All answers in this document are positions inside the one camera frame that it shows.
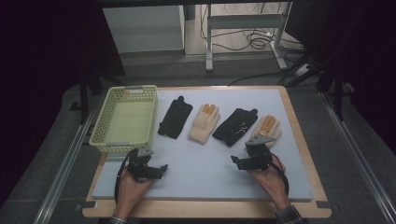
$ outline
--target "metal stand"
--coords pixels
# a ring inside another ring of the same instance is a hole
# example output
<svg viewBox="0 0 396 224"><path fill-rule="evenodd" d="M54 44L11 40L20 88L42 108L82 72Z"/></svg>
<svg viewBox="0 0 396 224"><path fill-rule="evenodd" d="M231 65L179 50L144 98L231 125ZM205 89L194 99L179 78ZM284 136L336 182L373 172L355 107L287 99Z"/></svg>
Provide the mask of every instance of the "metal stand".
<svg viewBox="0 0 396 224"><path fill-rule="evenodd" d="M286 70L288 67L279 50L279 41L290 10L290 2L286 4L282 14L218 16L212 16L212 7L210 4L207 5L206 72L213 71L212 30L243 28L277 28L276 38L271 42L271 49L276 56L280 69Z"/></svg>

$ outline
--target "human hand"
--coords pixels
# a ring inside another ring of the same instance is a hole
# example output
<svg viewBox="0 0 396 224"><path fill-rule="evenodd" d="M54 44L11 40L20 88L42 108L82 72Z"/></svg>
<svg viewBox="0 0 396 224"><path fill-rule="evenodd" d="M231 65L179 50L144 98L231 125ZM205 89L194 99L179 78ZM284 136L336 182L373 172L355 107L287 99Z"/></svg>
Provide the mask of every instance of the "human hand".
<svg viewBox="0 0 396 224"><path fill-rule="evenodd" d="M279 167L284 173L286 168L280 159L273 155L273 164ZM280 174L272 166L269 166L264 171L247 171L259 182L261 187L265 189L271 196L277 210L290 207L290 200L285 191L285 183Z"/></svg>
<svg viewBox="0 0 396 224"><path fill-rule="evenodd" d="M140 202L153 181L153 179L148 179L144 183L137 183L131 173L124 169L120 177L118 202L113 216L128 219L132 209Z"/></svg>

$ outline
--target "black glove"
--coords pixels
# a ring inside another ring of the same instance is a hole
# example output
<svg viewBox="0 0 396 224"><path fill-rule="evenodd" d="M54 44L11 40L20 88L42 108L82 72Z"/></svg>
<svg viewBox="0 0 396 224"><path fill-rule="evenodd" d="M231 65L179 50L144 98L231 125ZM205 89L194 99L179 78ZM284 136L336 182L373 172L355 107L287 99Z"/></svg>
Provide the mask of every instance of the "black glove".
<svg viewBox="0 0 396 224"><path fill-rule="evenodd" d="M225 141L225 144L231 147L257 120L257 112L257 109L252 109L251 111L241 108L235 109L231 116L224 120L213 132L212 136L220 141Z"/></svg>
<svg viewBox="0 0 396 224"><path fill-rule="evenodd" d="M192 105L186 104L183 96L179 96L177 100L172 102L166 112L163 122L160 123L158 134L166 134L171 138L177 139L191 111Z"/></svg>

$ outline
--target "person's left hand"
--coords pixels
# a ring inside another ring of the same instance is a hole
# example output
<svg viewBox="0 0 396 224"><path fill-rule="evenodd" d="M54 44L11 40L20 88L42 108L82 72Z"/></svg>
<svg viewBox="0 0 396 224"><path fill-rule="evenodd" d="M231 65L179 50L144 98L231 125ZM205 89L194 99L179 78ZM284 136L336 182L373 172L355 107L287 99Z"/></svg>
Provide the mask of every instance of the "person's left hand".
<svg viewBox="0 0 396 224"><path fill-rule="evenodd" d="M118 203L113 216L128 219L132 209L140 202L153 181L153 179L148 179L144 183L136 183L131 173L124 169L120 177Z"/></svg>

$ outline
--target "black device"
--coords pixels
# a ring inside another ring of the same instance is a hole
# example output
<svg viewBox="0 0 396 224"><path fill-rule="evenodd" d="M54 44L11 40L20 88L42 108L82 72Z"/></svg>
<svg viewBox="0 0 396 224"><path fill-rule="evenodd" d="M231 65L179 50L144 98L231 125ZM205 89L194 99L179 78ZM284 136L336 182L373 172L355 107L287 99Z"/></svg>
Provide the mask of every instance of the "black device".
<svg viewBox="0 0 396 224"><path fill-rule="evenodd" d="M275 139L265 135L254 135L245 143L249 157L245 159L239 159L235 156L231 156L231 159L239 170L265 171L268 169L268 167L273 167L279 173L283 182L285 183L286 194L289 194L289 181L285 176L285 172L283 171L282 167L277 167L273 163L274 154L270 151L267 145L265 145L265 143L272 141L275 141Z"/></svg>
<svg viewBox="0 0 396 224"><path fill-rule="evenodd" d="M148 163L151 156L138 157L137 151L132 150L127 166L127 170L134 176L134 180L138 183L143 183L147 179L161 179L168 165L166 164L160 168L149 167Z"/></svg>

